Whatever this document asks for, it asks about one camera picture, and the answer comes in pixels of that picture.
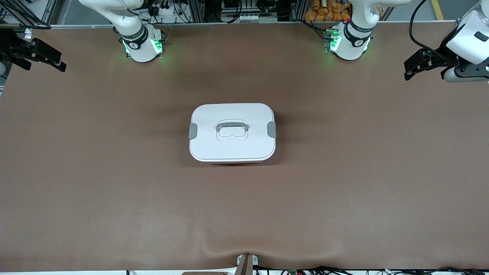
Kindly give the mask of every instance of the brown tabletop surface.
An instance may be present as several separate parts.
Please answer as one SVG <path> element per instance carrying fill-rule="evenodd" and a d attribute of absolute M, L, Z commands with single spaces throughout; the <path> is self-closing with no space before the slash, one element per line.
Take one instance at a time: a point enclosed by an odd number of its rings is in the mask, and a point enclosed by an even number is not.
<path fill-rule="evenodd" d="M 415 35 L 436 47 L 453 27 Z M 224 268 L 244 252 L 489 267 L 489 85 L 404 81 L 407 30 L 379 24 L 347 62 L 303 25 L 175 27 L 146 64 L 111 29 L 38 32 L 67 70 L 14 67 L 0 98 L 0 270 Z M 192 158 L 192 111 L 227 102 L 274 110 L 270 159 Z"/>

